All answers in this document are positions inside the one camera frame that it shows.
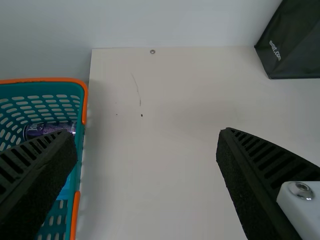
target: black scuff mark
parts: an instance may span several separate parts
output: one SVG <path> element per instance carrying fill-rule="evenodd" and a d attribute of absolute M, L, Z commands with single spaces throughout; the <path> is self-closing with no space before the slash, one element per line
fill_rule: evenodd
<path fill-rule="evenodd" d="M 137 81 L 135 79 L 135 76 L 132 74 L 132 72 L 131 72 L 131 76 L 132 76 L 132 78 L 134 80 L 134 83 L 135 83 L 135 86 L 136 86 L 136 91 L 137 91 L 138 96 L 139 96 L 139 102 L 140 102 L 140 107 L 141 107 L 141 96 L 140 96 L 140 93 L 139 93 L 139 87 L 138 87 Z"/>

